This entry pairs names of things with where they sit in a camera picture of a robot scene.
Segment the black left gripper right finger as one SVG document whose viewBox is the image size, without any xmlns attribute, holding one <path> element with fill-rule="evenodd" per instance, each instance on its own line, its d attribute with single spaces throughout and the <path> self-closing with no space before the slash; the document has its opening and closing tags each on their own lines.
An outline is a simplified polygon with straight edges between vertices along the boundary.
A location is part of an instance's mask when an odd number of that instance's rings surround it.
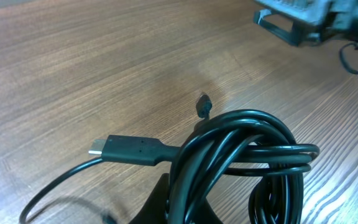
<svg viewBox="0 0 358 224">
<path fill-rule="evenodd" d="M 210 204 L 205 199 L 195 213 L 194 224 L 223 224 L 223 222 L 214 213 Z"/>
</svg>

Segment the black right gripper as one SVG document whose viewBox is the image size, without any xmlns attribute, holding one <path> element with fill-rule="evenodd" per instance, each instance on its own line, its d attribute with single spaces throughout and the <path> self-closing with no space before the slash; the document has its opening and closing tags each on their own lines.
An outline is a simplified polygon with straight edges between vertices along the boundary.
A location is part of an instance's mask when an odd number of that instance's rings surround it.
<svg viewBox="0 0 358 224">
<path fill-rule="evenodd" d="M 254 23 L 292 46 L 303 41 L 321 43 L 323 28 L 328 34 L 340 34 L 358 42 L 358 0 L 256 0 L 264 8 L 254 13 Z M 292 21 L 284 30 L 267 21 L 273 15 Z"/>
</svg>

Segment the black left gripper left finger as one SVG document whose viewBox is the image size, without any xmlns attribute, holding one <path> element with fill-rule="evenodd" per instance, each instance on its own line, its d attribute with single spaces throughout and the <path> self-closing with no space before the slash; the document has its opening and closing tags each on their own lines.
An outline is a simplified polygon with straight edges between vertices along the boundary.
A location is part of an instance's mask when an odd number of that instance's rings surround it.
<svg viewBox="0 0 358 224">
<path fill-rule="evenodd" d="M 168 182 L 169 174 L 162 174 L 143 207 L 129 224 L 167 224 Z"/>
</svg>

